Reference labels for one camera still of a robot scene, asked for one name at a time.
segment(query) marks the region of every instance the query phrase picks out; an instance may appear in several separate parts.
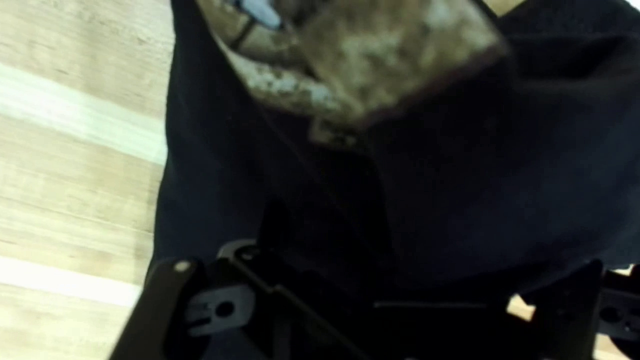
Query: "camouflage fabric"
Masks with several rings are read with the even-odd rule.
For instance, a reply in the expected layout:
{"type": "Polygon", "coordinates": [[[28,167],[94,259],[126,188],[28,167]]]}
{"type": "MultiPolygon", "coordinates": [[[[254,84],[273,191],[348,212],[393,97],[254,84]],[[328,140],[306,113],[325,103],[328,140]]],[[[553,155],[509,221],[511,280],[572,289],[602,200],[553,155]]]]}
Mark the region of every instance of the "camouflage fabric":
{"type": "Polygon", "coordinates": [[[312,141],[354,152],[360,129],[506,53],[469,0],[405,3],[276,0],[288,17],[278,32],[249,28],[251,17],[226,0],[199,0],[211,34],[257,101],[312,119],[312,141]]]}

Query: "dark fabric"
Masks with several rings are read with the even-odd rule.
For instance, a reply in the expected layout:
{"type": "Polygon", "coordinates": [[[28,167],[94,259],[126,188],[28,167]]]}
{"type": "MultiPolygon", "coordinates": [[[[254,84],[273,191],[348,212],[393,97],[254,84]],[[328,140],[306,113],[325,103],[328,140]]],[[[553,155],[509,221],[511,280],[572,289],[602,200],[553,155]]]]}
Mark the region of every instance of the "dark fabric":
{"type": "MultiPolygon", "coordinates": [[[[195,0],[172,6],[154,259],[213,261],[257,235],[269,200],[292,214],[283,256],[350,292],[501,292],[640,251],[640,19],[625,2],[521,6],[501,19],[516,55],[373,127],[370,155],[310,145],[306,119],[254,106],[195,0]]],[[[261,356],[229,333],[207,358],[261,356]]]]}

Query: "light wood surface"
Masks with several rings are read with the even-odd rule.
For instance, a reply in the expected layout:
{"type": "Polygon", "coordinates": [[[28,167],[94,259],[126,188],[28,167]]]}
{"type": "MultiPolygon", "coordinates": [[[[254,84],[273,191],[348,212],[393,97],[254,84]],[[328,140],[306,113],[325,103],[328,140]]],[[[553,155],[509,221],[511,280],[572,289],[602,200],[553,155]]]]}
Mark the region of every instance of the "light wood surface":
{"type": "Polygon", "coordinates": [[[104,360],[132,309],[167,154],[170,15],[169,0],[0,0],[3,360],[104,360]]]}

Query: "wooden floor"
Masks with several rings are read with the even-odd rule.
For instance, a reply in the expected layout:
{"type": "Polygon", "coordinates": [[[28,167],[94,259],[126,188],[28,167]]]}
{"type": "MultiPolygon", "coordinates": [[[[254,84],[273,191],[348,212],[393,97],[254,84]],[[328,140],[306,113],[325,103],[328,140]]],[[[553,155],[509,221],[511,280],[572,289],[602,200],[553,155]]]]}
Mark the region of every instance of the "wooden floor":
{"type": "Polygon", "coordinates": [[[0,0],[3,360],[109,356],[150,256],[170,50],[169,0],[0,0]]]}

